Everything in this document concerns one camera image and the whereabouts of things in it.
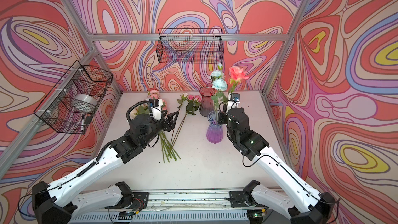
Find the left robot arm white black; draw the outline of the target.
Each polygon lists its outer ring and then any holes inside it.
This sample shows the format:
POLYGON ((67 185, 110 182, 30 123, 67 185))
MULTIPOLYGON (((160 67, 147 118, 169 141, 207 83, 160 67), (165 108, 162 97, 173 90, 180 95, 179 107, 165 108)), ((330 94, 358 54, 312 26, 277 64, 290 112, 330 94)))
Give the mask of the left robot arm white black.
POLYGON ((37 222, 67 224, 73 218, 101 208, 129 207, 133 193, 125 182, 86 194, 83 190, 142 153, 161 131, 172 131, 178 115, 178 112, 163 111, 159 120, 146 114, 129 119, 129 130, 103 146, 96 158, 49 184, 37 183, 32 189, 32 209, 37 222))

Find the coral pink rose stem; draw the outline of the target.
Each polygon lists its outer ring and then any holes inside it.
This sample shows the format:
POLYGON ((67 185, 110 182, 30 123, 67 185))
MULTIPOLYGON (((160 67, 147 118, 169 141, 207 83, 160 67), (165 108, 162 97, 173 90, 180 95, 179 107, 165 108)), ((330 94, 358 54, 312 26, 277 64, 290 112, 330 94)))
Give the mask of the coral pink rose stem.
POLYGON ((235 91, 236 87, 242 82, 246 81, 249 77, 247 72, 239 66, 231 66, 229 68, 229 80, 228 80, 228 96, 227 99, 230 100, 232 93, 235 91))

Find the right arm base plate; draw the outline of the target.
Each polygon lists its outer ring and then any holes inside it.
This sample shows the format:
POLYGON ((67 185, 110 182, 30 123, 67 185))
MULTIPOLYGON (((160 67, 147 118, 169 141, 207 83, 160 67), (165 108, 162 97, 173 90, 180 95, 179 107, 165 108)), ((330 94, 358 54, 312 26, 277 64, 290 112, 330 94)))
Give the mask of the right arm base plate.
POLYGON ((227 201, 230 202, 231 207, 237 208, 264 208, 268 209, 268 206, 262 205, 257 203, 251 194, 243 191, 243 190, 236 190, 230 191, 229 196, 226 198, 227 201))

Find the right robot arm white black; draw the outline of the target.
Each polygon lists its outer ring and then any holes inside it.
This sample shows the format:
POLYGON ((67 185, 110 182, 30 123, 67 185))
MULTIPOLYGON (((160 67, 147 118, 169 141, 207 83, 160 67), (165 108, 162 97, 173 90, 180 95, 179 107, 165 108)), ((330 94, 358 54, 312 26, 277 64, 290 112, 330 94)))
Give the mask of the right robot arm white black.
POLYGON ((266 206, 292 224, 329 222, 338 201, 328 192, 320 193, 288 167, 269 142, 251 129, 243 108, 220 112, 217 121, 227 127, 227 137, 242 157, 263 169, 284 191, 280 194, 252 180, 243 190, 248 205, 266 206))

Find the magenta rose stem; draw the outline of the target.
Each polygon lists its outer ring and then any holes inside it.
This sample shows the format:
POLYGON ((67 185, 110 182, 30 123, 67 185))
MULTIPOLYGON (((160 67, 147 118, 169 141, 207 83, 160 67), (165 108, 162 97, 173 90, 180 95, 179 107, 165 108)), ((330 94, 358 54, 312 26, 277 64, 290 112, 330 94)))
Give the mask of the magenta rose stem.
POLYGON ((181 133, 181 130, 182 130, 182 127, 183 127, 184 122, 186 120, 186 117, 188 115, 192 115, 192 116, 196 115, 195 112, 199 109, 200 104, 201 104, 201 100, 202 100, 202 98, 199 95, 192 95, 192 94, 188 95, 188 100, 185 101, 185 103, 186 103, 186 107, 185 107, 186 112, 183 115, 183 118, 182 118, 182 121, 181 121, 182 125, 181 125, 180 132, 177 134, 177 139, 178 139, 178 137, 179 137, 179 135, 181 133))

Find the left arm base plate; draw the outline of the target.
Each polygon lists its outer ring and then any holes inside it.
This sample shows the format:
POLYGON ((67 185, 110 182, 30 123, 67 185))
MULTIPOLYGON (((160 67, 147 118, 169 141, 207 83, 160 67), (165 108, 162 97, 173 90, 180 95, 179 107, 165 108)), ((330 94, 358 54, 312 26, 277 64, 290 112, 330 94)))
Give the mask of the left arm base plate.
POLYGON ((133 192, 130 195, 123 196, 118 204, 106 206, 105 209, 132 209, 142 210, 147 207, 149 192, 133 192))

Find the purple glass vase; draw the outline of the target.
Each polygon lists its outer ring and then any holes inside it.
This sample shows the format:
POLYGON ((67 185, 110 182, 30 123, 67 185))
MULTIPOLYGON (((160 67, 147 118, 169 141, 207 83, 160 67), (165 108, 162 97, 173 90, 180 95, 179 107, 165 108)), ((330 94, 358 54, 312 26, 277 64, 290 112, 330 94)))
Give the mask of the purple glass vase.
POLYGON ((210 112, 207 119, 209 126, 206 132, 206 138, 210 143, 218 144, 223 139, 223 126, 218 124, 218 112, 210 112))

